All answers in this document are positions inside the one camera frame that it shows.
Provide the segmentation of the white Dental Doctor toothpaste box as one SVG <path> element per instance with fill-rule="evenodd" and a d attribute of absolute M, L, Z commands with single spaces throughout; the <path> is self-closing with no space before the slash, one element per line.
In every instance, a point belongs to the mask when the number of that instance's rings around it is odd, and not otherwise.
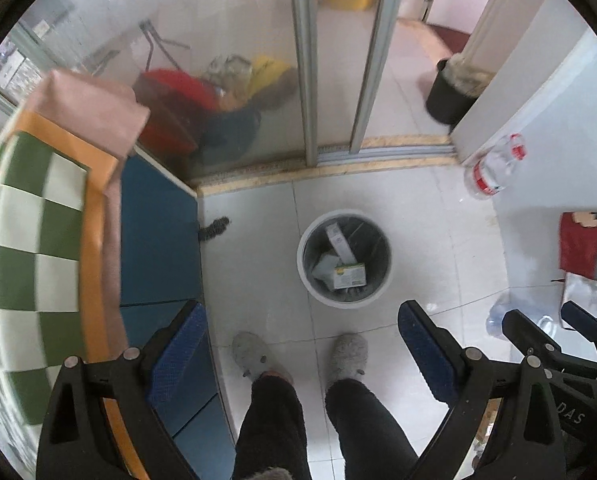
<path fill-rule="evenodd" d="M 332 248 L 335 250 L 344 266 L 353 266 L 357 263 L 353 250 L 351 246 L 349 246 L 349 242 L 346 240 L 346 237 L 337 222 L 330 223 L 326 226 L 326 234 Z"/>

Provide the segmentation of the white foil sachet packet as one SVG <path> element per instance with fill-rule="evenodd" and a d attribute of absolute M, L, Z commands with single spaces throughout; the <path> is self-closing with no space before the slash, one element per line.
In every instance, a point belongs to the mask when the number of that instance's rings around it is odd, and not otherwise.
<path fill-rule="evenodd" d="M 323 283 L 332 283 L 333 275 L 335 275 L 335 269 L 340 265 L 341 259 L 338 255 L 326 252 L 321 255 L 316 265 L 312 270 L 312 277 L 315 280 L 322 281 Z"/>

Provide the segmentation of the white round trash bin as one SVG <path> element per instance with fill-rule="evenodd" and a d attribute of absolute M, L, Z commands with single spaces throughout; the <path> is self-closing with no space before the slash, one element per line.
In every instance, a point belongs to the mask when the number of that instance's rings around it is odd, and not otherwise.
<path fill-rule="evenodd" d="M 313 298 L 335 309 L 361 309 L 390 284 L 393 250 L 379 224 L 359 210 L 323 214 L 304 231 L 296 252 L 301 281 Z"/>

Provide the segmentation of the lying clear water bottle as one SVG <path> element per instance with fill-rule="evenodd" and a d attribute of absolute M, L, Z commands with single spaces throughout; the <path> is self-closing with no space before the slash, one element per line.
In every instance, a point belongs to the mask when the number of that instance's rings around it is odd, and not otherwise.
<path fill-rule="evenodd" d="M 533 324 L 549 337 L 557 333 L 559 323 L 555 310 L 523 292 L 506 290 L 489 309 L 485 322 L 489 336 L 505 339 L 504 319 L 510 312 L 513 313 L 514 320 L 523 318 L 522 325 Z"/>

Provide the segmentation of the silver foil bag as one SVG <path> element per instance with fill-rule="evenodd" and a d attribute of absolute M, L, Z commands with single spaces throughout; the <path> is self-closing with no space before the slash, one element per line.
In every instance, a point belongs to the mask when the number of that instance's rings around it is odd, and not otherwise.
<path fill-rule="evenodd" d="M 597 318 L 597 281 L 573 273 L 565 274 L 561 304 L 568 301 L 575 302 Z"/>

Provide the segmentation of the red bag on floor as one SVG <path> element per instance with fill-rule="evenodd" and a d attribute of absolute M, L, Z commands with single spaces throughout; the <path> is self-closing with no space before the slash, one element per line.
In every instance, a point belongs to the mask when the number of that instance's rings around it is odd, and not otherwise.
<path fill-rule="evenodd" d="M 597 281 L 597 211 L 561 214 L 559 268 Z"/>

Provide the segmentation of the green white checkered tablecloth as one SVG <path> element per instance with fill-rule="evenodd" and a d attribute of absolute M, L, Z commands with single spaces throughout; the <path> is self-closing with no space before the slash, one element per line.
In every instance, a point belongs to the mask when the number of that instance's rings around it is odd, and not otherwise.
<path fill-rule="evenodd" d="M 118 305 L 117 156 L 21 110 L 0 136 L 0 452 L 33 478 L 51 389 L 69 356 L 126 344 Z"/>

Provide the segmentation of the upright clear water bottle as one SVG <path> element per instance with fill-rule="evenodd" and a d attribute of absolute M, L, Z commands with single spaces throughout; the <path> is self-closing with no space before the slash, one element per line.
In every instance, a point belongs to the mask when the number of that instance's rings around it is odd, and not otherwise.
<path fill-rule="evenodd" d="M 507 188 L 526 157 L 527 147 L 522 134 L 513 133 L 501 138 L 466 169 L 468 191 L 479 200 L 495 196 Z"/>

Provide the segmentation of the right grey slipper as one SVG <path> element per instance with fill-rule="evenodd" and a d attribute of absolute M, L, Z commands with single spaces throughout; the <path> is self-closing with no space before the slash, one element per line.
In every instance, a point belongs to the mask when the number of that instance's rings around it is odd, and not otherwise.
<path fill-rule="evenodd" d="M 327 367 L 327 390 L 338 382 L 365 381 L 369 356 L 368 342 L 359 334 L 343 334 L 333 344 Z"/>

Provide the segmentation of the grey slipper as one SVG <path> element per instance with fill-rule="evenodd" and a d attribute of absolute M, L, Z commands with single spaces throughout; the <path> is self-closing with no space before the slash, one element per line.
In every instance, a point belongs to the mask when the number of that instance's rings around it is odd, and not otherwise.
<path fill-rule="evenodd" d="M 231 354 L 239 366 L 242 376 L 256 382 L 264 376 L 279 377 L 289 384 L 293 378 L 285 369 L 271 348 L 259 336 L 241 332 L 233 337 Z"/>
<path fill-rule="evenodd" d="M 365 381 L 369 356 L 368 342 L 359 334 L 343 334 L 333 344 L 327 367 L 327 390 L 338 382 Z"/>

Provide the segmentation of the blue cabinet front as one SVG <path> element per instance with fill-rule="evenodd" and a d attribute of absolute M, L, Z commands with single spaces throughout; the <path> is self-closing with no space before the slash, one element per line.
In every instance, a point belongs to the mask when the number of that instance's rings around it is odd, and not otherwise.
<path fill-rule="evenodd" d="M 127 159 L 120 182 L 120 313 L 128 342 L 141 347 L 203 297 L 198 203 L 139 156 Z M 200 478 L 231 477 L 236 453 L 207 337 L 157 414 Z"/>

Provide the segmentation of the small green white box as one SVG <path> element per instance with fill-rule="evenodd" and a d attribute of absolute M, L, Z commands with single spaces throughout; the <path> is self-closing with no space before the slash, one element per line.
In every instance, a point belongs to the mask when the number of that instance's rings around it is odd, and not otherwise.
<path fill-rule="evenodd" d="M 365 287 L 366 285 L 367 275 L 364 263 L 337 266 L 332 272 L 334 290 Z"/>

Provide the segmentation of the left grey slipper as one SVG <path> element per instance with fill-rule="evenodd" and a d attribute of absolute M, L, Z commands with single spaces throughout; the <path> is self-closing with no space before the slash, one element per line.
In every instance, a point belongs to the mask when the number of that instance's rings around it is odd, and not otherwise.
<path fill-rule="evenodd" d="M 289 384 L 293 378 L 285 369 L 271 348 L 259 336 L 241 332 L 233 337 L 231 354 L 239 366 L 242 376 L 256 382 L 264 376 L 279 377 Z"/>

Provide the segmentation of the dark sock on floor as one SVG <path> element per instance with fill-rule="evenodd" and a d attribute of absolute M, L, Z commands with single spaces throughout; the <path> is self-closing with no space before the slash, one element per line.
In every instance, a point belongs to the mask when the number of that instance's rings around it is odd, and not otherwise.
<path fill-rule="evenodd" d="M 210 222 L 208 226 L 203 226 L 203 228 L 199 229 L 198 231 L 198 240 L 200 243 L 209 242 L 214 238 L 221 236 L 227 230 L 230 224 L 230 219 L 228 217 L 220 217 L 218 219 L 213 220 Z"/>

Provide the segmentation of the pink cloth on counter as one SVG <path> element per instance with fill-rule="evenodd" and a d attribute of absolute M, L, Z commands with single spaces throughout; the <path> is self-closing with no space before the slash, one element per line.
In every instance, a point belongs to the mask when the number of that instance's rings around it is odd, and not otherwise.
<path fill-rule="evenodd" d="M 150 117 L 127 84 L 56 68 L 26 98 L 23 110 L 50 120 L 118 159 L 132 152 Z"/>

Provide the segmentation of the red stool behind glass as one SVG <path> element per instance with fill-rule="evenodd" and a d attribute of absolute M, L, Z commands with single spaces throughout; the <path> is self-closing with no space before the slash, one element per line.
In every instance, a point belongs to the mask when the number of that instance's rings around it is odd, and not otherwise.
<path fill-rule="evenodd" d="M 207 81 L 181 70 L 147 70 L 132 86 L 137 102 L 150 110 L 139 142 L 163 157 L 188 156 L 199 150 L 207 122 L 219 99 Z"/>

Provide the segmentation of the aluminium sliding door frame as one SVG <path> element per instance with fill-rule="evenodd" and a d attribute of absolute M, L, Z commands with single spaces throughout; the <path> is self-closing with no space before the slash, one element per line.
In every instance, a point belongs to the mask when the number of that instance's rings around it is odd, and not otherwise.
<path fill-rule="evenodd" d="M 292 0 L 295 50 L 300 85 L 305 162 L 308 167 L 364 164 L 365 162 L 437 162 L 454 158 L 456 150 L 448 136 L 384 136 L 365 139 L 376 103 L 399 0 L 379 0 L 373 22 L 361 90 L 349 142 L 321 146 L 318 143 L 318 30 L 317 0 Z"/>

